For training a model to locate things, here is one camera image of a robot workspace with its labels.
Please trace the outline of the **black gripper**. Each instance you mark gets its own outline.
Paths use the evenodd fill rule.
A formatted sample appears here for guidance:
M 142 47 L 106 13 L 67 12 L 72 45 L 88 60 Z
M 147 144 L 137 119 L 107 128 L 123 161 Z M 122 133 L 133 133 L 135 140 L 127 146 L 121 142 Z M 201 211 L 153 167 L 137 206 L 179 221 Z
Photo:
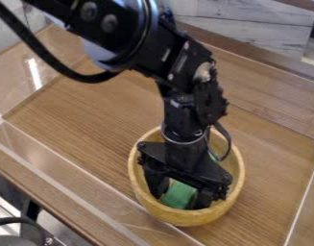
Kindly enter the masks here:
M 163 140 L 141 140 L 139 164 L 150 194 L 161 199 L 170 187 L 170 179 L 198 190 L 194 209 L 207 209 L 213 202 L 225 200 L 233 183 L 233 175 L 219 162 L 232 153 L 232 138 L 226 135 L 227 149 L 219 156 L 210 146 L 210 128 L 194 139 L 179 139 L 159 132 Z

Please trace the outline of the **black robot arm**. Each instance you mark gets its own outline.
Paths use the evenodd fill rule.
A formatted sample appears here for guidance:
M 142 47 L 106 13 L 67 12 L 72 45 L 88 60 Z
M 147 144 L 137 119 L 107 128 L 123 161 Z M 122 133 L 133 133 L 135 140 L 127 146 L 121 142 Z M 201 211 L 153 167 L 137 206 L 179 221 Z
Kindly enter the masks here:
M 64 67 L 44 45 L 30 46 L 66 76 L 100 83 L 126 70 L 157 82 L 163 99 L 163 141 L 141 141 L 139 165 L 149 193 L 162 198 L 175 180 L 195 189 L 194 209 L 227 197 L 232 174 L 219 166 L 225 156 L 210 148 L 210 130 L 222 130 L 219 119 L 229 101 L 217 80 L 211 52 L 179 31 L 154 0 L 23 0 L 58 25 L 82 38 L 87 55 L 106 71 L 87 76 Z

